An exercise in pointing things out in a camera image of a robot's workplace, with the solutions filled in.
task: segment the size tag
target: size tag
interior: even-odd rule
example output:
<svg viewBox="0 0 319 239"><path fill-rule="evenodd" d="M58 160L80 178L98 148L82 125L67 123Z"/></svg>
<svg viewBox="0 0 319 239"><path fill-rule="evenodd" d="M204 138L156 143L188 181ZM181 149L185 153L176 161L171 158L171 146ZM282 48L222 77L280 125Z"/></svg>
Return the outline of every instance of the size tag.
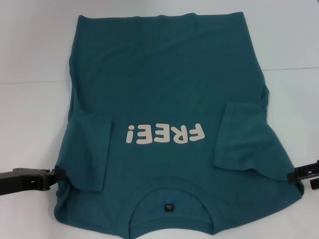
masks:
<svg viewBox="0 0 319 239"><path fill-rule="evenodd" d="M174 212L174 204L168 203L164 205L165 212Z"/></svg>

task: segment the t-shirt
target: t-shirt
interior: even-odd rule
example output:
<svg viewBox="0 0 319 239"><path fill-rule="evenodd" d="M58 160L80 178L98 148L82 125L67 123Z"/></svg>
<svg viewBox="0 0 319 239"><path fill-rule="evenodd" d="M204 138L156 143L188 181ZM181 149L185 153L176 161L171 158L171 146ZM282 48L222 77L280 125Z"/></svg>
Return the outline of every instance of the t-shirt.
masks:
<svg viewBox="0 0 319 239"><path fill-rule="evenodd" d="M301 198L242 12L79 16L55 216L133 239L215 234Z"/></svg>

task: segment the white surface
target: white surface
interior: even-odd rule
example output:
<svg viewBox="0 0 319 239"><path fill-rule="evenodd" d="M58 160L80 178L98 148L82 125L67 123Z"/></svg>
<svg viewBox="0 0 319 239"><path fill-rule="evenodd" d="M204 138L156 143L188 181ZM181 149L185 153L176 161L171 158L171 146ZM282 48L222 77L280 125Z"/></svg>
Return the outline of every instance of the white surface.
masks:
<svg viewBox="0 0 319 239"><path fill-rule="evenodd" d="M222 14L243 11L262 69L319 67L317 0L0 0L0 172L52 168L70 98L67 61L77 15ZM319 69L264 71L268 122L295 166L319 159ZM56 185L0 196L0 238L111 239L58 223ZM161 230L141 239L318 239L319 191L274 215L215 236Z"/></svg>

